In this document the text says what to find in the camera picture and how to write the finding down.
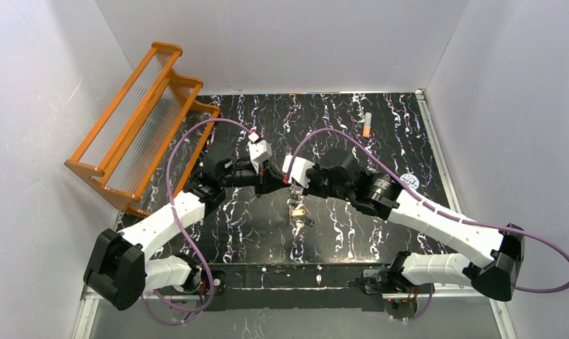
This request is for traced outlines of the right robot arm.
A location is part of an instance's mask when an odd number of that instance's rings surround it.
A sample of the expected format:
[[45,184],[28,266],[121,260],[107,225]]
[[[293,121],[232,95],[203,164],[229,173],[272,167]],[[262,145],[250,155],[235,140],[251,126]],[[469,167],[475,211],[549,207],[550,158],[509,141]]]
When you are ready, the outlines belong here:
[[343,150],[319,163],[288,155],[282,169],[305,195],[338,198],[364,215],[409,227],[454,249],[452,254],[400,251],[363,279],[366,288],[388,292],[425,284],[471,286],[481,295],[508,302],[524,258],[521,228],[476,226],[469,218],[405,189],[389,174],[364,169]]

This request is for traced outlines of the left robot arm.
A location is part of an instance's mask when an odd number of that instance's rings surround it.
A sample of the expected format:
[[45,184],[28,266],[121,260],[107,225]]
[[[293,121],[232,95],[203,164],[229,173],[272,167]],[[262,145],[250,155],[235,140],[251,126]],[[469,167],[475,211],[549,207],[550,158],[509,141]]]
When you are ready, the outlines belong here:
[[248,155],[241,158],[224,143],[212,147],[172,203],[120,232],[106,229],[98,236],[84,283],[119,311],[145,292],[185,285],[190,263],[178,256],[155,259],[154,253],[181,229],[216,211],[227,187],[252,186],[259,195],[285,188],[284,175],[270,162],[271,156],[264,139],[248,142]]

